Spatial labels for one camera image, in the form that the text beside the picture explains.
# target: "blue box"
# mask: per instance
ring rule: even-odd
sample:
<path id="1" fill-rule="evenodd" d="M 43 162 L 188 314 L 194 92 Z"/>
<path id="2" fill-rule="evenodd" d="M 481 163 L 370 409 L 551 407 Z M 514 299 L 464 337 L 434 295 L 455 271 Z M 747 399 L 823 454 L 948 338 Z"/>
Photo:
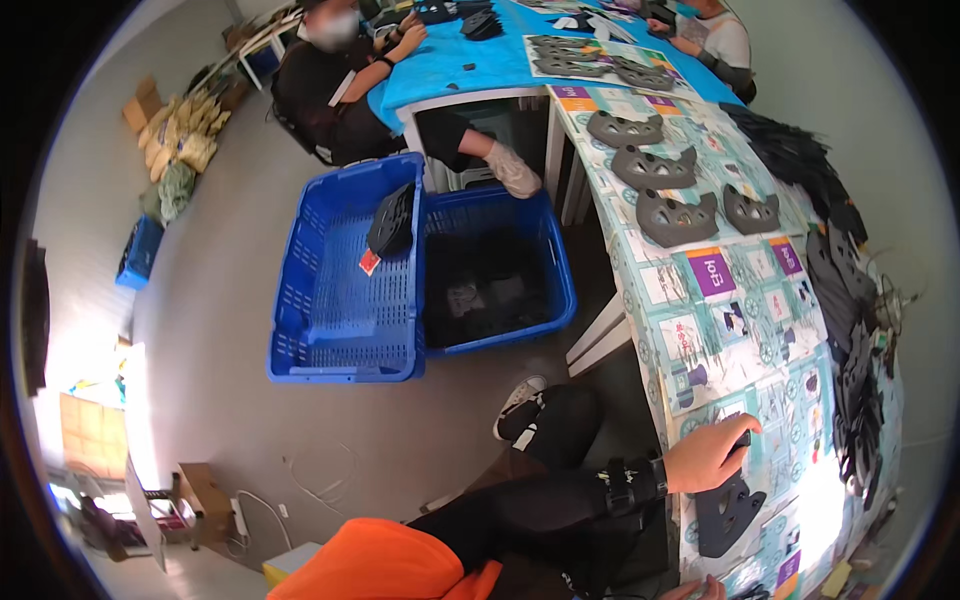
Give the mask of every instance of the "blue box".
<path id="1" fill-rule="evenodd" d="M 429 348 L 428 354 L 459 354 L 529 340 L 559 331 L 573 319 L 577 312 L 577 295 L 573 289 L 570 265 L 566 261 L 560 225 L 545 191 L 541 190 L 533 198 L 518 200 L 502 186 L 496 185 L 450 192 L 426 199 L 424 237 L 431 233 L 476 236 L 502 227 L 515 228 L 519 235 L 534 240 L 540 249 L 551 320 L 456 346 Z M 418 271 L 421 273 L 425 271 L 425 263 L 425 252 L 422 252 L 418 264 Z"/>
<path id="2" fill-rule="evenodd" d="M 409 254 L 360 268 L 381 201 L 416 182 Z M 267 376 L 274 382 L 368 383 L 423 374 L 423 157 L 388 156 L 303 187 L 274 301 Z"/>
<path id="3" fill-rule="evenodd" d="M 123 250 L 114 283 L 134 290 L 146 287 L 162 239 L 163 228 L 147 215 L 141 216 Z"/>

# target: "patterned tablecloth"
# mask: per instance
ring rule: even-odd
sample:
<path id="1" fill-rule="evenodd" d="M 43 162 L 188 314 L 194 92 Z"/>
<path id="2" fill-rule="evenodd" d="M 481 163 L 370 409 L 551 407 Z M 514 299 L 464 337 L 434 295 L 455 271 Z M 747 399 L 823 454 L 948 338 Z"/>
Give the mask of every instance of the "patterned tablecloth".
<path id="1" fill-rule="evenodd" d="M 763 425 L 743 474 L 751 492 L 766 492 L 767 499 L 723 557 L 698 551 L 693 496 L 670 498 L 682 581 L 711 573 L 728 584 L 729 595 L 760 582 L 772 597 L 807 596 L 859 544 L 884 503 L 875 502 L 865 515 L 862 499 L 838 478 L 835 366 L 805 271 L 805 238 L 814 220 L 809 199 L 769 174 L 716 105 L 578 85 L 551 86 L 550 93 L 587 171 L 661 447 L 742 412 Z M 697 184 L 661 190 L 663 196 L 696 204 L 706 192 L 721 198 L 727 183 L 757 199 L 776 193 L 780 230 L 742 235 L 724 220 L 721 206 L 712 238 L 661 248 L 636 224 L 635 190 L 610 170 L 614 150 L 587 133 L 598 109 L 641 121 L 662 115 L 665 139 L 646 147 L 654 154 L 677 158 L 696 147 Z M 902 392 L 896 378 L 881 387 L 890 400 L 881 435 L 882 499 L 897 481 Z"/>

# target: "hand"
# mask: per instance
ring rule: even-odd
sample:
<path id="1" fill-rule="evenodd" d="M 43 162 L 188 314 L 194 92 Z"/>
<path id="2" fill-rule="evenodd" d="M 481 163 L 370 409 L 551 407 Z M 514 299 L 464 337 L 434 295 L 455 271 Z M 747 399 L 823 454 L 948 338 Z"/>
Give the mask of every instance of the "hand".
<path id="1" fill-rule="evenodd" d="M 691 57 L 699 56 L 704 49 L 697 44 L 693 43 L 685 37 L 671 37 L 670 43 L 673 44 L 673 47 L 677 50 L 680 50 L 684 54 L 689 54 Z"/>
<path id="2" fill-rule="evenodd" d="M 670 31 L 670 26 L 662 21 L 657 19 L 647 19 L 647 27 L 650 28 L 652 32 L 668 32 Z"/>
<path id="3" fill-rule="evenodd" d="M 694 429 L 663 455 L 667 490 L 695 493 L 720 487 L 743 465 L 748 448 L 738 448 L 730 458 L 727 454 L 748 429 L 763 432 L 760 421 L 750 415 Z"/>
<path id="4" fill-rule="evenodd" d="M 387 53 L 387 58 L 393 62 L 406 59 L 425 39 L 426 27 L 422 23 L 412 25 L 407 33 L 403 34 L 403 39 L 396 45 L 396 48 Z"/>
<path id="5" fill-rule="evenodd" d="M 396 29 L 400 32 L 401 35 L 407 33 L 411 27 L 420 23 L 420 18 L 417 16 L 417 11 L 410 11 L 406 16 L 403 17 L 403 20 L 400 21 L 400 24 Z"/>
<path id="6" fill-rule="evenodd" d="M 700 589 L 702 585 L 699 581 L 685 583 L 679 588 L 673 588 L 667 591 L 659 600 L 685 600 L 687 596 Z M 708 575 L 707 591 L 704 592 L 704 595 L 700 596 L 700 600 L 727 600 L 727 588 L 712 575 Z"/>

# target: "plastic bin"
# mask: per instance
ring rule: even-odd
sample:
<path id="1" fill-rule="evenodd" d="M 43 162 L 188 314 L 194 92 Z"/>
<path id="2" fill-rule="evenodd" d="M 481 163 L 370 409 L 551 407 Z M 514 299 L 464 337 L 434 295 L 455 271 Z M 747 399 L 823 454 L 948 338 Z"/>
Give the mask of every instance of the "plastic bin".
<path id="1" fill-rule="evenodd" d="M 385 196 L 416 181 L 409 255 L 359 267 Z M 312 179 L 290 229 L 267 353 L 272 381 L 366 383 L 423 374 L 423 157 L 388 156 Z"/>
<path id="2" fill-rule="evenodd" d="M 559 331 L 570 324 L 577 311 L 577 295 L 573 289 L 570 265 L 566 261 L 564 240 L 553 214 L 553 205 L 541 190 L 527 200 L 518 200 L 502 186 L 482 187 L 449 192 L 426 199 L 423 237 L 431 233 L 478 235 L 484 231 L 513 226 L 520 235 L 537 241 L 550 300 L 552 319 L 534 325 L 494 335 L 482 340 L 466 342 L 447 348 L 428 348 L 428 355 L 459 354 L 480 348 L 500 346 Z M 423 273 L 426 253 L 421 252 L 418 271 Z"/>
<path id="3" fill-rule="evenodd" d="M 147 215 L 141 216 L 130 232 L 113 282 L 134 290 L 146 287 L 162 239 L 163 228 Z"/>

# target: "person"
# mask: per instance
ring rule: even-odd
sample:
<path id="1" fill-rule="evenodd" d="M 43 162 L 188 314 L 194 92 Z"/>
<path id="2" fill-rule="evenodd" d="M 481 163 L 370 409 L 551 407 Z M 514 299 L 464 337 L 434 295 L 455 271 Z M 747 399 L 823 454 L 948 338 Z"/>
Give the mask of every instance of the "person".
<path id="1" fill-rule="evenodd" d="M 756 83 L 750 70 L 750 38 L 743 23 L 720 0 L 680 2 L 676 35 L 670 38 L 670 43 L 702 62 L 737 98 L 749 105 L 756 96 Z M 669 25 L 655 18 L 647 19 L 647 26 L 652 32 L 670 30 Z"/>
<path id="2" fill-rule="evenodd" d="M 601 419 L 588 388 L 546 387 L 543 377 L 528 378 L 493 426 L 511 447 L 463 495 L 406 525 L 348 520 L 268 600 L 603 596 L 611 569 L 622 564 L 610 560 L 608 541 L 623 538 L 609 534 L 636 523 L 668 493 L 720 486 L 747 453 L 746 447 L 731 452 L 734 442 L 747 430 L 761 431 L 754 417 L 739 415 L 699 427 L 654 460 L 578 468 Z M 564 576 L 554 570 L 553 579 L 534 584 L 508 575 L 512 554 L 552 564 Z M 546 593 L 551 583 L 565 595 Z M 703 587 L 689 582 L 660 600 L 684 600 Z M 709 576 L 701 597 L 725 600 L 726 590 Z"/>
<path id="3" fill-rule="evenodd" d="M 276 74 L 274 100 L 280 113 L 336 164 L 378 158 L 405 147 L 373 113 L 368 92 L 390 77 L 395 65 L 426 39 L 416 12 L 384 36 L 360 31 L 356 0 L 302 0 L 305 38 L 287 50 Z M 444 110 L 417 115 L 428 156 L 460 173 L 471 158 L 482 158 L 512 195 L 529 198 L 540 178 L 516 153 L 475 131 L 469 121 Z"/>

